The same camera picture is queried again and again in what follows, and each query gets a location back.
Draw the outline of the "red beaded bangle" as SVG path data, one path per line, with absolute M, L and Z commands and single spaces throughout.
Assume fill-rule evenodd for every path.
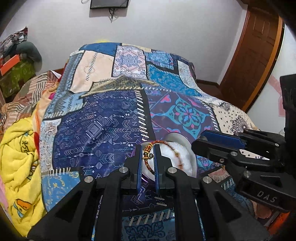
M 183 169 L 184 165 L 182 163 L 181 160 L 181 155 L 180 153 L 177 151 L 177 149 L 173 146 L 174 142 L 166 142 L 163 140 L 156 140 L 156 141 L 152 141 L 150 143 L 148 143 L 143 151 L 143 160 L 144 160 L 144 164 L 146 166 L 146 168 L 154 175 L 154 170 L 152 169 L 152 167 L 149 165 L 149 160 L 151 160 L 154 157 L 154 154 L 152 153 L 152 149 L 154 147 L 154 145 L 156 144 L 162 144 L 165 147 L 167 147 L 173 154 L 174 157 L 177 159 L 177 167 L 179 169 Z

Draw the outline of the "brown wooden door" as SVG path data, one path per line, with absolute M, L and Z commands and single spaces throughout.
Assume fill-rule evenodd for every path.
M 285 24 L 269 1 L 245 3 L 248 8 L 242 33 L 220 91 L 227 102 L 247 112 L 271 75 Z

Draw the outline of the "yellow cartoon blanket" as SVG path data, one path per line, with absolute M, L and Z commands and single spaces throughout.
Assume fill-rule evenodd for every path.
M 44 216 L 45 208 L 41 192 L 41 169 L 38 148 L 36 114 L 13 123 L 5 131 L 1 141 L 1 180 L 8 202 L 8 214 L 21 236 Z

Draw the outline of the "striped beige blanket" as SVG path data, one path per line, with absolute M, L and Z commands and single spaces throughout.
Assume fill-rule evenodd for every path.
M 57 86 L 61 75 L 55 71 L 47 71 L 28 80 L 11 102 L 1 106 L 1 137 L 16 121 L 32 115 L 42 94 Z

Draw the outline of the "green patterned cloth pile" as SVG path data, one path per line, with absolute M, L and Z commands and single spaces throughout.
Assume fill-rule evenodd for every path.
M 32 61 L 20 61 L 13 66 L 11 70 L 1 77 L 1 91 L 4 98 L 17 93 L 20 88 L 35 75 Z

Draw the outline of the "orange box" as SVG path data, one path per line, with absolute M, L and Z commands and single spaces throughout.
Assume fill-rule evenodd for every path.
M 20 56 L 16 54 L 11 59 L 9 59 L 3 66 L 1 66 L 1 76 L 4 76 L 9 70 L 13 68 L 16 64 L 20 62 Z

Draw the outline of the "grey clothes pile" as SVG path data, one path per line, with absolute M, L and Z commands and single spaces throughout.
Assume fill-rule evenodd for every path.
M 20 60 L 32 61 L 35 71 L 42 68 L 42 56 L 37 47 L 28 41 L 28 28 L 16 31 L 1 41 L 1 63 L 5 60 L 19 55 Z

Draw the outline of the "wall mounted television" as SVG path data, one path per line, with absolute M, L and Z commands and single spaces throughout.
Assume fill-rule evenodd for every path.
M 129 0 L 91 0 L 90 9 L 127 8 Z

